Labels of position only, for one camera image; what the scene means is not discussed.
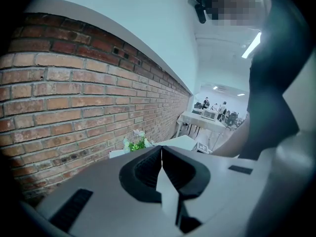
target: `black slot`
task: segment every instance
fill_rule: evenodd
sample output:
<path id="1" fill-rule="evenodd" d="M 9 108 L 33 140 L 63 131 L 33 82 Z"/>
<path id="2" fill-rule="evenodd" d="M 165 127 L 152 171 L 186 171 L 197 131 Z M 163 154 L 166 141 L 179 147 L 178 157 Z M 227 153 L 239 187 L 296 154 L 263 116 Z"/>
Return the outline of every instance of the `black slot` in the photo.
<path id="1" fill-rule="evenodd" d="M 236 171 L 236 172 L 244 173 L 247 175 L 250 175 L 252 170 L 253 170 L 251 168 L 239 167 L 239 166 L 235 166 L 235 165 L 230 166 L 228 169 Z"/>
<path id="2" fill-rule="evenodd" d="M 77 190 L 76 193 L 73 194 L 72 197 L 55 213 L 50 219 L 50 222 L 64 232 L 68 232 L 92 194 L 93 192 L 85 189 Z"/>

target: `person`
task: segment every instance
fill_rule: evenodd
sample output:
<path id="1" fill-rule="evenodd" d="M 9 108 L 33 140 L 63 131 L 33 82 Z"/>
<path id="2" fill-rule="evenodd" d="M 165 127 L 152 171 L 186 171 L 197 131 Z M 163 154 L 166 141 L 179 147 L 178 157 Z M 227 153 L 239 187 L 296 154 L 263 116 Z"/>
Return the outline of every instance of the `person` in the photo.
<path id="1" fill-rule="evenodd" d="M 203 110 L 203 109 L 207 109 L 207 107 L 209 107 L 208 97 L 206 97 L 205 100 L 204 100 L 204 102 L 203 102 L 202 110 Z"/>
<path id="2" fill-rule="evenodd" d="M 217 103 L 215 103 L 215 104 L 211 107 L 211 110 L 217 111 L 217 107 L 218 107 L 218 105 L 217 105 Z"/>
<path id="3" fill-rule="evenodd" d="M 224 112 L 226 113 L 226 101 L 223 102 L 223 104 L 221 105 L 221 107 L 219 108 L 218 112 L 218 116 L 217 116 L 217 120 L 219 120 L 220 122 L 222 122 L 222 115 L 224 114 Z"/>
<path id="4" fill-rule="evenodd" d="M 211 18 L 261 31 L 260 44 L 252 52 L 247 118 L 213 155 L 257 160 L 264 149 L 299 131 L 282 95 L 311 54 L 314 39 L 305 19 L 314 22 L 307 0 L 295 1 L 300 10 L 292 0 L 206 1 Z"/>

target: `dark fabric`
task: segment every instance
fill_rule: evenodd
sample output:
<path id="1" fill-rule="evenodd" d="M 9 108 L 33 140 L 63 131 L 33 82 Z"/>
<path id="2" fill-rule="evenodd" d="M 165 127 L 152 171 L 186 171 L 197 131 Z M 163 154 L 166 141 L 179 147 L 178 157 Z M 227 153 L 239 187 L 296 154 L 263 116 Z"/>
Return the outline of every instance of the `dark fabric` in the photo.
<path id="1" fill-rule="evenodd" d="M 261 151 L 298 132 L 282 95 L 299 74 L 312 45 L 306 24 L 286 2 L 272 0 L 255 50 L 249 77 L 249 136 L 239 158 L 257 160 Z"/>

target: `equipment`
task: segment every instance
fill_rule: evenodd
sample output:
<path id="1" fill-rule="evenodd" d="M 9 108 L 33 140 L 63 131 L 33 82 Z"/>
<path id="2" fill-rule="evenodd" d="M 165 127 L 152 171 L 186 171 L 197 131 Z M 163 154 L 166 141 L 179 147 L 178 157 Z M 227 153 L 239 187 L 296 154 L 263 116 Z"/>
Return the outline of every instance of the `equipment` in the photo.
<path id="1" fill-rule="evenodd" d="M 197 12 L 198 20 L 201 24 L 204 24 L 206 22 L 206 17 L 204 14 L 205 10 L 210 10 L 210 0 L 188 0 L 188 3 L 194 7 L 194 9 Z M 218 15 L 214 14 L 210 11 L 207 11 L 207 14 L 212 15 L 212 19 L 218 19 Z"/>
<path id="2" fill-rule="evenodd" d="M 265 236 L 313 176 L 314 138 L 288 138 L 258 161 L 146 148 L 89 166 L 37 212 L 23 205 L 50 236 Z M 157 191 L 161 163 L 177 196 Z M 172 200 L 173 217 L 163 210 Z"/>

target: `white surface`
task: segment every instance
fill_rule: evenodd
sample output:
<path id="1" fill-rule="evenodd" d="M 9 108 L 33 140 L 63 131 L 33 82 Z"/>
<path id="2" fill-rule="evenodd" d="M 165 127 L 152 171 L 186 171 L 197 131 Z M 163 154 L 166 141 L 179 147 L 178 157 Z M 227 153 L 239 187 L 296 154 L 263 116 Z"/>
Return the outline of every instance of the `white surface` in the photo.
<path id="1" fill-rule="evenodd" d="M 148 55 L 172 76 L 176 74 L 193 92 L 198 54 L 191 18 L 194 10 L 187 0 L 64 1 L 74 4 L 67 6 L 59 1 L 33 6 L 31 11 L 68 16 L 109 31 Z M 100 18 L 92 22 L 93 14 L 80 5 L 100 13 Z"/>
<path id="2" fill-rule="evenodd" d="M 192 138 L 190 138 L 187 135 L 183 135 L 171 140 L 166 140 L 162 141 L 159 143 L 155 143 L 155 145 L 160 145 L 160 146 L 174 146 L 178 148 L 182 148 L 185 150 L 192 150 L 193 147 L 196 145 L 196 141 Z"/>

